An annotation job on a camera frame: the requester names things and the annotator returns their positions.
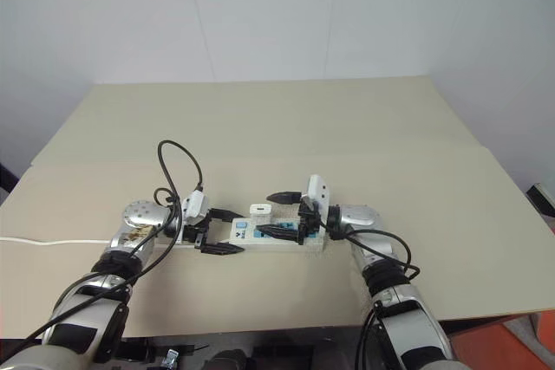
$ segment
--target beige tabletop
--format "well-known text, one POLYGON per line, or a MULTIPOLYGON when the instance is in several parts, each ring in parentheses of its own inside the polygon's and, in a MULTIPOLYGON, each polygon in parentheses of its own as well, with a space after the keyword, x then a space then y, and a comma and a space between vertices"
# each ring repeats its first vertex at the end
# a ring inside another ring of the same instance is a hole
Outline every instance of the beige tabletop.
MULTIPOLYGON (((0 234, 109 239, 125 205, 164 185, 164 138, 197 156, 214 206, 246 213, 319 173, 332 204, 376 208, 410 244, 438 319, 555 308, 555 236, 426 77, 98 86, 0 207, 0 234)), ((195 172, 177 152, 168 160, 185 194, 195 172)), ((102 250, 0 243, 2 337, 44 323, 102 250)), ((176 249, 135 286, 125 335, 356 325, 368 307, 346 242, 321 254, 176 249)))

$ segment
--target power strip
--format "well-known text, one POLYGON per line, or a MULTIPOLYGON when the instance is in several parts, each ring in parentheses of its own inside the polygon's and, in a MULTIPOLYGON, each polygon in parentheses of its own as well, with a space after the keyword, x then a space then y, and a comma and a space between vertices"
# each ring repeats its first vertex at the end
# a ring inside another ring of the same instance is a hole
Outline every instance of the power strip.
MULTIPOLYGON (((272 224, 291 229, 297 229, 297 218, 273 218, 272 224)), ((244 247, 246 250, 258 251, 310 251, 318 252, 323 250, 325 233, 309 234, 303 244, 288 240, 279 240, 261 233, 257 230, 255 222, 251 218, 235 218, 232 223, 232 230, 229 236, 229 243, 244 247)))

